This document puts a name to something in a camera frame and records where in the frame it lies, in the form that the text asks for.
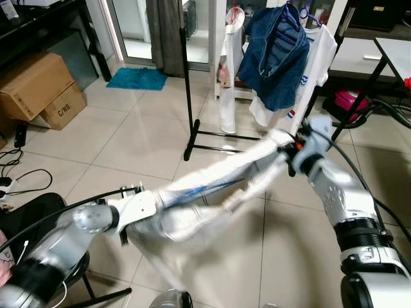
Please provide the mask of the large brown cardboard box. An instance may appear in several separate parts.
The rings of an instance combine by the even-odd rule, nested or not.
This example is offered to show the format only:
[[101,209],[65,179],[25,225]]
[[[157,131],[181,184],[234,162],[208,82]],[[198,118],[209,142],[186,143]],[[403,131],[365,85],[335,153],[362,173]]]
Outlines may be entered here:
[[0,73],[0,109],[10,119],[30,121],[73,83],[60,55],[33,54]]

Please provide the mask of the white table black legs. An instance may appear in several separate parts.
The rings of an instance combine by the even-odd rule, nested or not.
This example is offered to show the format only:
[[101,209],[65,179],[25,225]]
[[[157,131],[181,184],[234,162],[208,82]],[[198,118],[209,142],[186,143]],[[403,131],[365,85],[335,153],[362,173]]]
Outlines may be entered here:
[[363,99],[366,99],[367,95],[376,84],[376,80],[381,76],[382,70],[385,69],[386,65],[390,65],[391,71],[393,71],[394,77],[396,77],[397,82],[403,85],[403,80],[405,78],[411,77],[411,41],[393,38],[374,38],[374,44],[380,50],[381,56],[378,59],[378,64],[374,68],[372,74],[368,77],[365,85],[362,86],[359,91],[356,101],[353,103],[352,109],[343,116],[341,122],[338,124],[337,128],[332,134],[332,140],[336,140],[337,136],[344,131],[345,126],[349,124],[350,118],[353,114],[357,112],[358,105]]

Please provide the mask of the black chair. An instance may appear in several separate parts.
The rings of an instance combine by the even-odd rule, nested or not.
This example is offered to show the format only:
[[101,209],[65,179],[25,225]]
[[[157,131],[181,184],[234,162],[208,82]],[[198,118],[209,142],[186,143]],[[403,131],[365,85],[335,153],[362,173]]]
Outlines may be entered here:
[[[12,265],[12,267],[14,267],[20,263],[27,252],[30,252],[30,250],[55,227],[61,214],[81,205],[87,205],[88,203],[102,203],[106,205],[105,202],[101,201],[103,197],[105,197],[103,194],[98,194],[97,196],[82,200],[79,203],[74,203],[74,205],[66,205],[63,197],[57,193],[49,192],[41,194],[41,196],[30,200],[25,205],[21,205],[21,207],[14,209],[8,214],[1,214],[0,231],[8,236],[8,240],[0,244],[0,258],[3,256],[5,250],[9,250],[10,259],[15,263]],[[90,255],[86,252],[82,259],[80,259],[80,262],[74,267],[70,276],[65,279],[61,289],[67,290],[71,284],[82,280],[91,299],[86,300],[86,302],[67,306],[67,308],[88,308],[89,306],[100,304],[106,300],[115,300],[132,293],[132,288],[126,288],[105,296],[95,296],[89,279],[86,276],[86,270],[88,270],[89,264]]]

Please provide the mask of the violet plastic hanger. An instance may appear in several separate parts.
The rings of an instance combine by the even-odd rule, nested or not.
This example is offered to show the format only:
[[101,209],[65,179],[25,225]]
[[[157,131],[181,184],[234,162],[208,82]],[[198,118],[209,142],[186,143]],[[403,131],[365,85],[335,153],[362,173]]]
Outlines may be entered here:
[[285,0],[283,8],[286,12],[292,12],[295,15],[296,22],[304,29],[316,29],[323,26],[311,13],[315,0]]

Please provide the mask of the black desk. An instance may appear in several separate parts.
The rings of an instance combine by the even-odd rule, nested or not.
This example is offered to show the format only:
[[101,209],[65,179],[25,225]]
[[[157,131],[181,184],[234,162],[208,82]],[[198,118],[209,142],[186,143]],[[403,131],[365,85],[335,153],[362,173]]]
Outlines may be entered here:
[[15,0],[0,0],[0,70],[37,49],[48,35],[67,30],[74,20],[82,23],[86,51],[94,57],[100,76],[112,78],[86,0],[59,0],[50,6],[17,5]]

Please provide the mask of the white printed t-shirt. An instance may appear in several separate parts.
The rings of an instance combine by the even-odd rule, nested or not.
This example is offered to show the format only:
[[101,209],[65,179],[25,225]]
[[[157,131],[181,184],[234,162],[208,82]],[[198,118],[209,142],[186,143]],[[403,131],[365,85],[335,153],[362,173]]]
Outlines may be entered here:
[[310,51],[297,88],[295,105],[288,110],[273,112],[266,109],[259,99],[253,99],[250,103],[249,111],[256,125],[267,131],[276,128],[290,133],[296,132],[308,112],[309,105],[316,100],[315,88],[323,86],[328,78],[329,68],[337,52],[333,32],[323,24],[318,28],[306,30],[306,36],[310,41]]

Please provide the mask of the grey computer tower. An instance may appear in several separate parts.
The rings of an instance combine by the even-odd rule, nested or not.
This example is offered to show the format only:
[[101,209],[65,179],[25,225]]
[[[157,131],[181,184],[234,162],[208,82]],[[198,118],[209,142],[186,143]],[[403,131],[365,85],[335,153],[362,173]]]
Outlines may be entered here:
[[197,31],[198,15],[196,0],[182,0],[183,21],[185,24],[186,39],[190,39]]

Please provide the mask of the blue denim garment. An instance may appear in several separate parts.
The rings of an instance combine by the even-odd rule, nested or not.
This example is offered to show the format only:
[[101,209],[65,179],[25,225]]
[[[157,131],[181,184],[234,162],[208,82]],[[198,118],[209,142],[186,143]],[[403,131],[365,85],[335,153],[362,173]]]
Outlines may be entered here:
[[291,3],[255,11],[245,29],[249,46],[239,79],[256,91],[265,108],[291,108],[304,73],[310,42]]

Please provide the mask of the black chrome clothes rack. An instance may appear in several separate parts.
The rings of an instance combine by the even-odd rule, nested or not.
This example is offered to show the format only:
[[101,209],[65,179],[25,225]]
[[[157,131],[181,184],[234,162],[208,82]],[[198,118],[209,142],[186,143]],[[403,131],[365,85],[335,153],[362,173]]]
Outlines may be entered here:
[[[301,2],[300,6],[301,13],[305,15],[306,18],[309,17],[319,17],[320,13],[315,13],[311,10],[315,3],[327,2],[331,4],[331,9],[329,12],[327,21],[323,23],[323,27],[326,27],[329,32],[334,35],[335,47],[340,47],[342,43],[342,38],[338,35],[338,30],[340,29],[340,23],[343,21],[343,16],[347,14],[351,9],[348,7],[350,0],[265,0],[265,6],[267,8],[273,8],[273,6],[281,6],[286,3],[298,3]],[[224,30],[226,29],[226,21],[229,20],[228,17],[222,17],[221,13],[226,13],[232,17],[232,9],[226,8],[225,5],[228,0],[209,0],[209,32],[213,33],[214,37],[209,38],[209,77],[212,80],[216,80],[218,74],[218,50],[222,49],[222,40],[225,37]],[[191,78],[190,73],[187,73],[183,78],[183,83],[186,88],[186,98],[187,98],[187,116],[188,116],[188,126],[189,126],[189,136],[185,149],[183,150],[183,160],[188,161],[191,158],[191,153],[194,149],[198,150],[211,150],[221,153],[226,153],[227,155],[233,155],[234,153],[240,153],[241,150],[234,149],[233,145],[235,141],[239,141],[243,146],[244,144],[250,144],[250,142],[256,142],[259,140],[258,136],[244,136],[236,135],[231,133],[223,132],[208,132],[202,129],[202,121],[193,112],[193,103],[191,102]],[[311,114],[312,109],[316,103],[316,99],[321,89],[321,84],[315,84],[314,88],[305,90],[304,94],[311,94],[310,99],[297,98],[297,102],[293,109],[289,112],[284,112],[282,117],[276,122],[278,128],[286,128],[289,132],[294,133],[297,131],[297,126],[300,121]],[[220,138],[221,141],[229,141],[228,146],[200,146],[196,143],[199,136],[212,136],[214,138]]]

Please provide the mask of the black power adapter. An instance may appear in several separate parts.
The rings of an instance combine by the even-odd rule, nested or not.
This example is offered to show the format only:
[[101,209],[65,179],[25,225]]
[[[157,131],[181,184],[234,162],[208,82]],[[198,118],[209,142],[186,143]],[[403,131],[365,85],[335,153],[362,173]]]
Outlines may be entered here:
[[18,121],[17,124],[15,124],[14,148],[21,148],[26,145],[27,133],[28,123],[26,121]]

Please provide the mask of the white low cabinet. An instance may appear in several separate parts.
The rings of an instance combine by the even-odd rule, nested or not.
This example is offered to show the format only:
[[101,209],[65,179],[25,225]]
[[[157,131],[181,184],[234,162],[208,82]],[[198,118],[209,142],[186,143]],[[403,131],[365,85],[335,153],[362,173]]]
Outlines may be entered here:
[[378,65],[381,56],[380,50],[373,41],[376,37],[411,40],[409,28],[402,24],[397,24],[391,32],[349,27],[343,34],[342,43],[331,69],[352,74],[361,73],[367,79]]

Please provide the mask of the teal floor mat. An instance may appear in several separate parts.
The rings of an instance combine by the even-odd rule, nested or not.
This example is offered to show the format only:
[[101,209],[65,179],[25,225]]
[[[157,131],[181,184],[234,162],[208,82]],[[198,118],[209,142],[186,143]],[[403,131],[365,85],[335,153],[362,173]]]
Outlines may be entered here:
[[123,67],[107,83],[108,88],[161,91],[168,76],[150,68]]

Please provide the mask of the magenta black appliance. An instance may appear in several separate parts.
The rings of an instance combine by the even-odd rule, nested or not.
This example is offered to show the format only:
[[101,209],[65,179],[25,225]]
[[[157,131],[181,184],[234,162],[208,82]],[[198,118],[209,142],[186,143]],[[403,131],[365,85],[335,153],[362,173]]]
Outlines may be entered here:
[[[328,114],[331,114],[335,119],[341,119],[352,109],[353,103],[358,97],[358,92],[351,90],[339,90],[323,100],[322,106]],[[378,109],[378,105],[373,105],[368,99],[363,99],[358,105],[357,112],[350,118],[346,129],[353,129],[364,125],[366,120],[373,112]]]

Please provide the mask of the white framed glass door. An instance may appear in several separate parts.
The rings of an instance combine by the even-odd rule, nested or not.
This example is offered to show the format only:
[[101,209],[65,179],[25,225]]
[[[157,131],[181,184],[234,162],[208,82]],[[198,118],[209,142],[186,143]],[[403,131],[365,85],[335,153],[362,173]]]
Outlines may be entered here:
[[[187,39],[187,59],[190,68],[208,71],[213,64],[214,35],[209,30],[214,15],[209,0],[196,0],[198,27]],[[110,20],[112,44],[118,58],[127,64],[153,67],[152,43],[146,18],[146,0],[100,0]]]

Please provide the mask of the cream white garment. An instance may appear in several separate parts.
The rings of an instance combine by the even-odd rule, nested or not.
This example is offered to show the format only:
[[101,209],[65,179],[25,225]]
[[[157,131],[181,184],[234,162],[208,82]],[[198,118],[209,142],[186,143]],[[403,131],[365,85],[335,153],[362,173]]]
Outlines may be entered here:
[[[176,244],[182,252],[202,252],[234,222],[241,208],[270,187],[287,168],[285,147],[293,136],[273,131],[246,151],[185,174],[176,181],[153,190],[157,194],[157,213],[132,223],[125,229],[127,240],[135,244],[153,269],[173,289],[185,285],[170,265],[152,248],[152,243]],[[243,181],[211,194],[198,194],[185,202],[172,203],[179,191],[234,181]]]

